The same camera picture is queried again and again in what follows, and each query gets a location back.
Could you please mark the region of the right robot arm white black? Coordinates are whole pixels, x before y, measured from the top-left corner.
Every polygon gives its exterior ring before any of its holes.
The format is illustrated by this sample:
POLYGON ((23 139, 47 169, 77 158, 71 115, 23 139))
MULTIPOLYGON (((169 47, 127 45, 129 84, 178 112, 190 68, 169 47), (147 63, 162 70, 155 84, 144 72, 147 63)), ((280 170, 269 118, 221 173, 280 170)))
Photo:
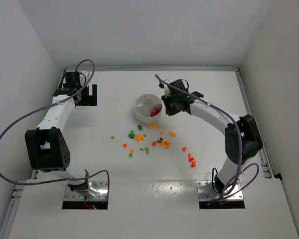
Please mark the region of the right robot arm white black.
POLYGON ((239 116, 219 108, 204 99, 202 93, 190 92, 186 80, 169 82, 160 79, 159 87, 164 89, 161 99, 168 116, 186 112, 224 135, 227 158, 221 170, 212 177, 211 188, 217 201, 231 197, 240 175, 252 166, 249 160, 263 148, 254 117, 249 114, 239 116))

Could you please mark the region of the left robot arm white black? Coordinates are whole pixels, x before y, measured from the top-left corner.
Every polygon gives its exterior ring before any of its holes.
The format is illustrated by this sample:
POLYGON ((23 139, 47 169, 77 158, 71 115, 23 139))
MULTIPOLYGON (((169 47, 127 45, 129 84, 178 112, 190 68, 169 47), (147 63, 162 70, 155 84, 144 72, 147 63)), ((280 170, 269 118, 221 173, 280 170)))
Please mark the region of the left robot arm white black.
POLYGON ((88 72, 65 73, 65 79, 53 94, 53 106, 35 129, 26 131, 25 143, 32 169, 69 180, 67 186, 72 192, 85 198, 93 198, 97 189, 87 179, 88 171, 79 168, 71 159, 62 134, 68 117, 76 106, 97 105, 97 85, 93 84, 92 90, 83 87, 88 76, 88 72))

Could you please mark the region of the orange arch lego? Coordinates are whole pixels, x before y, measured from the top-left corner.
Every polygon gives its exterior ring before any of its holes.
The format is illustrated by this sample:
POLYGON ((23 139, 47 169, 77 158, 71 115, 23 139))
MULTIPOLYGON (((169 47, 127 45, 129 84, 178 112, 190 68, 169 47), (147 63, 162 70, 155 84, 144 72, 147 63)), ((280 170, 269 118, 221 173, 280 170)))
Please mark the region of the orange arch lego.
POLYGON ((169 132, 169 134, 170 134, 171 136, 173 136, 173 137, 176 137, 176 136, 177 136, 177 133, 174 132, 174 131, 172 131, 172 130, 169 132))

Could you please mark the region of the red legos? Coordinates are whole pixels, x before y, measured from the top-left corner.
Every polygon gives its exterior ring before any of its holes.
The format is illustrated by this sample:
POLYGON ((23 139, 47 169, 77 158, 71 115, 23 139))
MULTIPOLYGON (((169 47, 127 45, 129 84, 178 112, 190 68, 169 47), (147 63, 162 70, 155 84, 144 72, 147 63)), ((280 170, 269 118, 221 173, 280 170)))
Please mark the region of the red legos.
POLYGON ((161 109, 156 109, 154 110, 151 114, 150 117, 155 117, 156 115, 158 115, 160 113, 161 109))

